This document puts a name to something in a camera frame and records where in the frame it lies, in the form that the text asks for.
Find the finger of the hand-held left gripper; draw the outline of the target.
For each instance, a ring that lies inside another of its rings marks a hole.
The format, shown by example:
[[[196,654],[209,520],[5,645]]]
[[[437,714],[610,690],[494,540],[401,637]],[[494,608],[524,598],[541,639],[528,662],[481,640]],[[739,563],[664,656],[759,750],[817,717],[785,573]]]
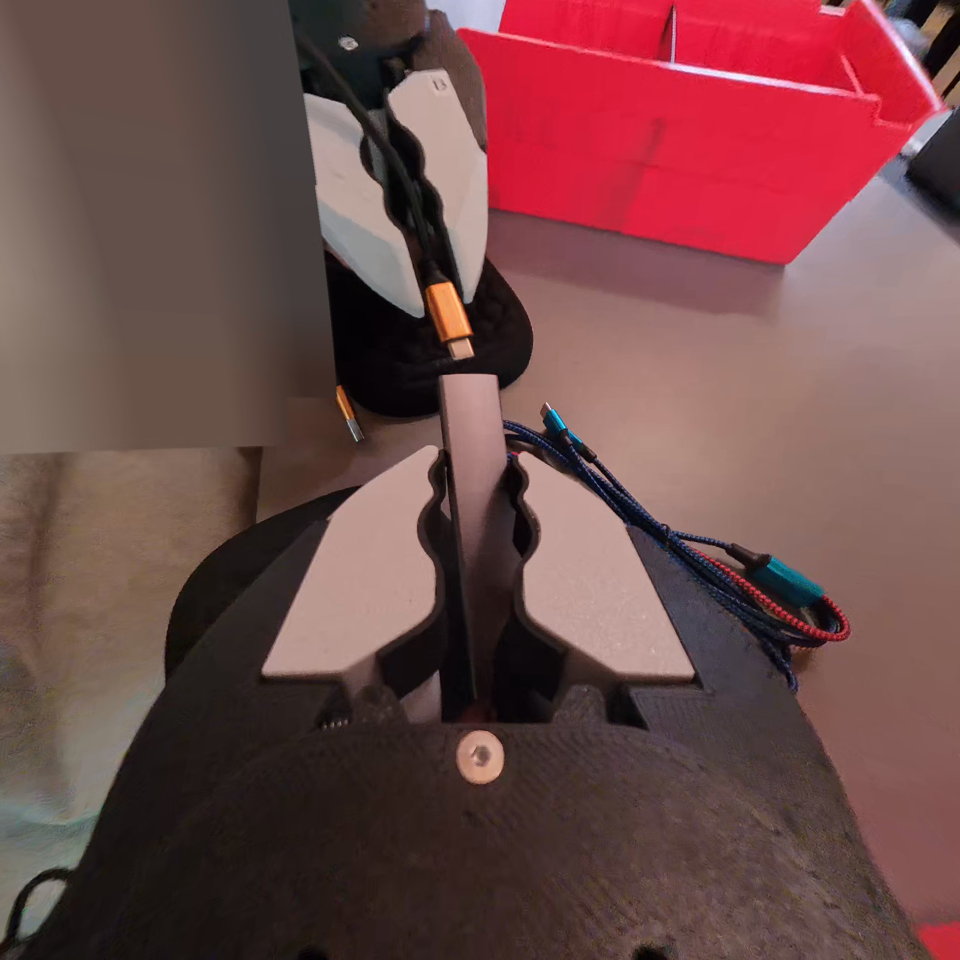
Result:
[[[414,318],[426,309],[410,250],[365,168],[364,130],[349,108],[303,94],[322,239],[375,294]]]
[[[440,213],[463,300],[471,304],[488,239],[488,162],[444,69],[409,73],[388,94],[393,118],[417,140],[426,184]]]

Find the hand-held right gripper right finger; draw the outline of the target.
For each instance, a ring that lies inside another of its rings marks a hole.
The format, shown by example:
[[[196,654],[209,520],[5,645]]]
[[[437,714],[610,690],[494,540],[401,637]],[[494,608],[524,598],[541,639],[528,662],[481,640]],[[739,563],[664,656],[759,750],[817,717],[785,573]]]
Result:
[[[627,525],[535,455],[510,469],[515,512],[501,683],[684,687],[696,670]]]

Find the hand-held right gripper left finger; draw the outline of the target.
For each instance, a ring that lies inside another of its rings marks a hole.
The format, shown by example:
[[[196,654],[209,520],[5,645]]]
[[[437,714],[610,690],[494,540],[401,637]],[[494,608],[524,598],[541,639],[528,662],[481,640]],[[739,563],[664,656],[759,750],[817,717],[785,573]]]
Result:
[[[441,698],[448,576],[431,540],[445,455],[426,445],[333,513],[267,654],[267,682],[323,682],[352,698],[386,687]]]

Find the grey usb hub with pigtail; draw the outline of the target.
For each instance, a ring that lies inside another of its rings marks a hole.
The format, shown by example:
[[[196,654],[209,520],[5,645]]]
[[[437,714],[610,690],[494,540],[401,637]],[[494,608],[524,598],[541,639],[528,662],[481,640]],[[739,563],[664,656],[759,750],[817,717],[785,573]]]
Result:
[[[472,702],[463,718],[496,718],[495,659],[510,618],[518,566],[515,511],[505,487],[508,452],[498,378],[439,379],[448,499],[457,549]]]

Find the black honeycomb wrist pad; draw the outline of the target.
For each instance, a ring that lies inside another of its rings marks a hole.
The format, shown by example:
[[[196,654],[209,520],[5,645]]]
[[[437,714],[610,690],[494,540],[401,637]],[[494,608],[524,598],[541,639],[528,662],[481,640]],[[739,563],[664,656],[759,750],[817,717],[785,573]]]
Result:
[[[335,367],[354,402],[392,418],[438,413],[442,376],[491,375],[500,388],[519,379],[534,347],[521,300],[486,258],[471,303],[474,355],[456,362],[429,318],[415,318],[374,292],[331,252],[324,254]]]

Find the large red plastic bin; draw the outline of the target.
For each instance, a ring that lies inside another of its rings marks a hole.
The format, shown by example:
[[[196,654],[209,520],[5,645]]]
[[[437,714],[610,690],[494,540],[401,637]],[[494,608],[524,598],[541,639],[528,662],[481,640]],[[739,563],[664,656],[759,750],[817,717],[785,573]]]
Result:
[[[777,266],[944,109],[874,2],[515,1],[459,36],[492,208]]]

